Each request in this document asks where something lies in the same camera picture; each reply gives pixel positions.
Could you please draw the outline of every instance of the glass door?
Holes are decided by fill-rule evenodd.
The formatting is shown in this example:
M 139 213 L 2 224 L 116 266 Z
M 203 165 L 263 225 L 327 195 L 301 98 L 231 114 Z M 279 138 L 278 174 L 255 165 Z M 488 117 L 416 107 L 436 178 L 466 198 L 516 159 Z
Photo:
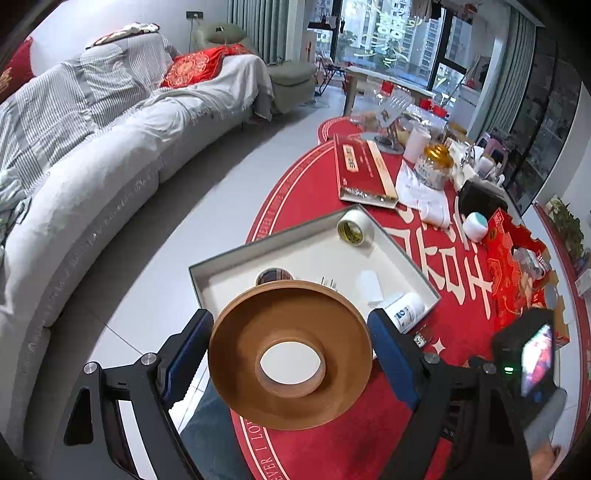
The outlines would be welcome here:
M 474 62 L 470 52 L 471 35 L 472 25 L 455 16 L 451 10 L 445 10 L 441 42 L 427 90 L 438 93 L 437 99 L 447 101 L 448 112 L 453 110 L 456 103 L 459 93 L 457 86 Z
M 336 62 L 426 87 L 443 22 L 410 16 L 411 0 L 343 0 Z
M 336 60 L 343 0 L 316 0 L 308 30 L 316 32 L 316 54 Z

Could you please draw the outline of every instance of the green curtain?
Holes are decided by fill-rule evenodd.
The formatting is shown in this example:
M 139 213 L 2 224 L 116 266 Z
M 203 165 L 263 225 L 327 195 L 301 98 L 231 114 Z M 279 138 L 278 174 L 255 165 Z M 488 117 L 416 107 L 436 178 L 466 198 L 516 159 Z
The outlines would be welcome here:
M 530 76 L 534 47 L 535 25 L 511 7 L 505 57 L 483 132 L 494 127 L 509 132 L 513 127 Z
M 241 27 L 266 63 L 285 59 L 289 0 L 229 0 L 228 22 Z

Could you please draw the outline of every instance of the wall outlet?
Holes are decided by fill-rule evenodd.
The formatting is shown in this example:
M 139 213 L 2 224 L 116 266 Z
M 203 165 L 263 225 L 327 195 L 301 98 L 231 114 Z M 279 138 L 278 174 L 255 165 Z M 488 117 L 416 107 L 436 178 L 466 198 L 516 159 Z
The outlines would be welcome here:
M 187 20 L 203 20 L 203 12 L 187 11 Z

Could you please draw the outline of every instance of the glass cabinet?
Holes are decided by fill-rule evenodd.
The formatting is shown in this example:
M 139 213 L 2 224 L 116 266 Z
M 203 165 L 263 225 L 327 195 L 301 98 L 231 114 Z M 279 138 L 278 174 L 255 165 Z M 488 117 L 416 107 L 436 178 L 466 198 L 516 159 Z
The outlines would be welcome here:
M 573 123 L 581 80 L 564 51 L 538 28 L 530 78 L 511 129 L 505 188 L 520 213 L 554 167 Z

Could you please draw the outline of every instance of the glass jar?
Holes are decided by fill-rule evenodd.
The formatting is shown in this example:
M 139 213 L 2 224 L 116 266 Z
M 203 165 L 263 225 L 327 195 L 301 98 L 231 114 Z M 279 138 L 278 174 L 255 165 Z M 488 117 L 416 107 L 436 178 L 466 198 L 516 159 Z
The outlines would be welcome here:
M 417 178 L 428 187 L 443 190 L 445 182 L 452 176 L 453 159 L 449 150 L 441 145 L 429 145 L 418 156 L 414 165 Z

